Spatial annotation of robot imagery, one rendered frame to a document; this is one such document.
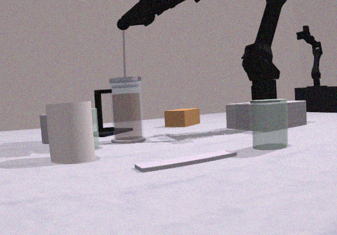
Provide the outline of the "brown rectangular block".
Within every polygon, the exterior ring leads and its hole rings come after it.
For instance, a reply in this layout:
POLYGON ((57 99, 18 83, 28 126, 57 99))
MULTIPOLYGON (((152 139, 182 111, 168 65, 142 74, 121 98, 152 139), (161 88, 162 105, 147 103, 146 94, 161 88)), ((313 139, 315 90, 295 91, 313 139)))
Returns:
POLYGON ((188 127, 200 124, 200 108, 164 111, 165 127, 188 127))

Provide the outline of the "white flat bar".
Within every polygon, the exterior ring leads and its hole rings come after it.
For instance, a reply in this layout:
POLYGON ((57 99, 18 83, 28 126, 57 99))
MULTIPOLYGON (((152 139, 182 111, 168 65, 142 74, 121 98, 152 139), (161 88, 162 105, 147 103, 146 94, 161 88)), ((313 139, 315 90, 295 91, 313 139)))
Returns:
POLYGON ((237 152, 224 150, 224 151, 217 151, 217 152, 210 152, 206 154, 199 154, 199 155, 192 155, 192 156, 185 156, 180 158, 173 158, 173 159, 165 159, 161 161, 154 161, 154 162, 147 162, 147 163, 139 163, 135 164, 135 169, 141 172, 151 172, 151 171, 158 171, 162 169, 169 169, 175 167, 183 167, 192 164, 199 164, 202 162, 209 162, 215 161, 220 159, 229 158, 232 156, 237 156, 237 152))

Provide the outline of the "french press coffee maker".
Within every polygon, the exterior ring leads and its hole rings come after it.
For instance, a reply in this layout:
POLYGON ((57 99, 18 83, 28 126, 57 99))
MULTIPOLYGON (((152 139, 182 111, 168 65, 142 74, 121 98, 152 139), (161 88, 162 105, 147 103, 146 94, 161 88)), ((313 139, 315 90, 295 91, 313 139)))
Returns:
POLYGON ((112 143, 139 143, 147 140, 144 137, 141 101, 142 77, 126 77, 125 68, 125 34, 128 29, 129 20, 120 18, 117 22, 118 29, 123 30, 123 53, 124 53, 124 77, 109 79, 111 89, 94 90, 95 108, 97 108, 97 119, 99 132, 113 131, 112 143), (111 94, 112 127, 103 127, 101 94, 111 94))

